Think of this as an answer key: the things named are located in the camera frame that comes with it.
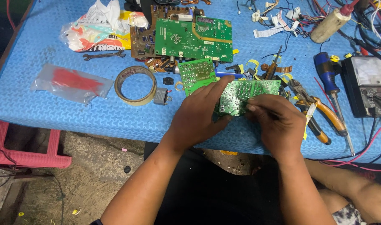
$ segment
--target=floor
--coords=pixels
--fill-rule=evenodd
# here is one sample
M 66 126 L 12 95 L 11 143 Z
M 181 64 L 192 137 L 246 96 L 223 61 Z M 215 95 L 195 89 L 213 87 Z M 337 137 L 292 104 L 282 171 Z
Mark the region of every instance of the floor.
M 19 133 L 30 134 L 23 137 Z M 17 149 L 47 148 L 48 130 L 14 125 L 9 129 L 5 146 Z M 100 218 L 115 193 L 143 162 L 144 142 L 110 138 L 76 132 L 62 132 L 60 145 L 64 154 L 73 157 L 66 169 L 33 169 L 35 174 L 54 174 L 64 193 L 64 224 L 89 224 Z M 205 149 L 205 156 L 224 170 L 236 175 L 249 175 L 261 160 L 258 156 L 238 153 L 228 155 L 218 150 Z M 130 166 L 129 173 L 124 167 Z M 43 179 L 28 182 L 22 199 L 23 212 L 16 225 L 55 225 L 61 221 L 61 192 L 53 181 Z

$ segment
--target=blue foam mat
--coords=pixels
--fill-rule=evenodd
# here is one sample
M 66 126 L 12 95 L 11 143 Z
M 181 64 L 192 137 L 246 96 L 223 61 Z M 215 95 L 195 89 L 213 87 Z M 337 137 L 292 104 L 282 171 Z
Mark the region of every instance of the blue foam mat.
M 249 59 L 256 59 L 260 64 L 269 64 L 270 57 L 265 59 L 261 59 L 261 57 L 276 53 L 280 45 L 283 45 L 284 49 L 289 33 L 279 33 L 268 38 L 254 38 L 254 29 L 264 30 L 266 28 L 259 23 L 251 22 L 252 12 L 242 5 L 244 2 L 246 1 L 239 1 L 240 15 L 237 14 L 237 0 L 216 0 L 209 6 L 200 2 L 197 7 L 204 9 L 209 17 L 232 21 L 233 48 L 239 49 L 239 53 L 234 55 L 234 63 L 245 64 Z M 294 4 L 294 8 L 299 6 L 302 12 L 311 13 L 307 1 L 289 2 Z M 88 11 L 93 3 L 92 0 L 36 1 L 0 73 L 0 120 L 26 126 L 159 142 L 168 130 L 174 113 L 185 98 L 184 92 L 175 91 L 173 86 L 163 85 L 163 77 L 173 77 L 174 82 L 177 82 L 180 80 L 179 75 L 155 74 L 158 87 L 173 89 L 169 94 L 173 97 L 173 101 L 165 106 L 155 105 L 152 102 L 138 107 L 127 105 L 118 98 L 113 88 L 108 94 L 108 99 L 95 98 L 89 105 L 70 102 L 46 91 L 29 91 L 32 81 L 46 63 L 112 80 L 128 66 L 143 65 L 129 57 L 130 51 L 126 51 L 127 57 L 125 58 L 111 57 L 92 59 L 87 62 L 82 58 L 83 53 L 73 52 L 59 41 L 58 36 L 62 25 L 78 19 Z M 257 7 L 263 9 L 263 2 L 257 4 Z M 288 4 L 282 0 L 279 6 L 288 7 Z M 349 21 L 342 30 L 349 35 L 354 35 L 354 27 L 355 23 Z M 309 38 L 292 36 L 286 51 L 282 54 L 283 59 L 279 66 L 293 65 L 294 78 L 302 82 L 310 95 L 317 96 L 323 103 L 328 104 L 328 100 L 313 79 L 313 76 L 318 77 L 313 56 L 319 52 L 319 48 L 320 44 L 313 43 Z M 343 55 L 353 52 L 353 49 L 345 38 L 335 33 L 330 42 L 323 44 L 322 51 L 343 58 Z M 220 65 L 218 70 L 224 71 L 224 67 L 225 65 Z M 336 77 L 336 82 L 342 90 L 339 93 L 339 103 L 357 152 L 366 144 L 373 119 L 355 119 L 339 76 Z M 138 79 L 128 80 L 128 83 L 125 84 L 128 90 L 125 90 L 125 93 L 128 93 L 129 97 L 139 96 L 139 90 L 146 93 L 149 86 L 148 78 L 139 76 Z M 325 146 L 320 143 L 308 130 L 308 138 L 303 141 L 302 145 L 303 155 L 316 159 L 349 155 L 345 139 L 337 136 L 319 113 L 315 113 L 314 117 L 327 135 L 332 138 L 332 145 Z M 267 154 L 267 150 L 262 147 L 258 132 L 259 128 L 244 117 L 235 117 L 225 130 L 198 146 Z M 380 153 L 381 132 L 369 151 L 357 161 L 368 162 Z

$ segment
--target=pink stool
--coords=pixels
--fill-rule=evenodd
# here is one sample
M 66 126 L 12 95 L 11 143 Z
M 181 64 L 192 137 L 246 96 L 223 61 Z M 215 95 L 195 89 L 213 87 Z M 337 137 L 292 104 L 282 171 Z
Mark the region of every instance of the pink stool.
M 15 151 L 4 148 L 4 140 L 7 134 L 8 123 L 0 121 L 0 149 L 3 150 L 6 155 L 17 162 L 17 167 L 58 167 L 67 168 L 71 165 L 72 157 L 57 155 L 58 141 L 60 139 L 60 130 L 50 130 L 49 145 L 47 147 L 47 153 L 33 153 Z M 3 153 L 0 151 L 0 164 L 12 165 L 12 162 L 6 159 Z

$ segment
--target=fingernail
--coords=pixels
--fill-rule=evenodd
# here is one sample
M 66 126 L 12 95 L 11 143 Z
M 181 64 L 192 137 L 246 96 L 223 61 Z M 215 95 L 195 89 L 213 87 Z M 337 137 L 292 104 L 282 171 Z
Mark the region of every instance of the fingernail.
M 248 110 L 250 110 L 250 111 L 252 111 L 252 112 L 253 112 L 254 110 L 256 110 L 256 107 L 254 107 L 253 105 L 247 105 L 246 107 L 247 107 Z

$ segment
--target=glue bottle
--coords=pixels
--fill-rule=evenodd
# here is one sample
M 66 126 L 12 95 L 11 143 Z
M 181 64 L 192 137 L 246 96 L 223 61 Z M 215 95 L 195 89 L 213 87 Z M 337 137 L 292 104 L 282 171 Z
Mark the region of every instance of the glue bottle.
M 327 17 L 311 32 L 310 38 L 315 43 L 323 43 L 335 32 L 348 22 L 353 12 L 353 7 L 359 0 L 346 4 L 342 8 L 335 8 Z

